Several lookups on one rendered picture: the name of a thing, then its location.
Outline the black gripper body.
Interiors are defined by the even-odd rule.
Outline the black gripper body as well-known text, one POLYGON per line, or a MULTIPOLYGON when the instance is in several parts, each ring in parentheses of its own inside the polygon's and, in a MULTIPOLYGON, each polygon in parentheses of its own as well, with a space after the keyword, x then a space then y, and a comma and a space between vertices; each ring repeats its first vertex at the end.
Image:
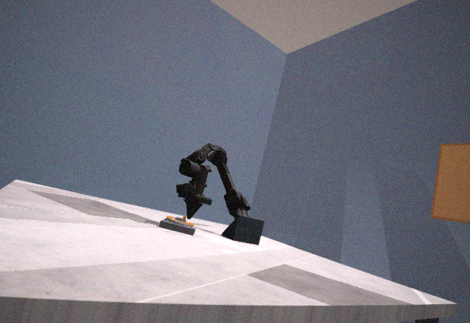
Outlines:
POLYGON ((178 197, 185 198, 185 200, 192 201, 195 203, 211 205, 212 199, 203 195, 204 187, 207 187, 206 182, 193 178, 191 181, 189 181, 190 184, 194 184, 194 182, 196 184, 195 194, 191 194, 191 192, 189 192, 184 194, 178 194, 178 197))

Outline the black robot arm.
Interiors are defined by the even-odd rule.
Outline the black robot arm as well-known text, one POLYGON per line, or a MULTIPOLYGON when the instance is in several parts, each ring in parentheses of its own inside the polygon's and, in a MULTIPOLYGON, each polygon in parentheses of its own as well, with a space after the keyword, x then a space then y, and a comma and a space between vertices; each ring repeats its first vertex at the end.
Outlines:
MULTIPOLYGON (((206 161, 210 161, 215 165, 219 171, 221 180, 226 190, 224 199, 229 210, 230 215, 236 219, 239 215, 249 217, 248 210, 251 209, 248 201, 239 192, 233 182, 230 172, 227 167, 227 155, 226 151, 219 145, 212 145, 207 143, 202 149, 196 150, 194 153, 189 155, 187 158, 183 158, 179 166, 179 172, 182 175, 191 177, 193 179, 201 180, 206 182, 208 172, 212 172, 210 166, 201 165, 206 161), (213 152, 208 155, 211 151, 213 152)), ((196 184, 178 184, 176 185, 176 193, 184 194, 189 193, 195 194, 196 184)))

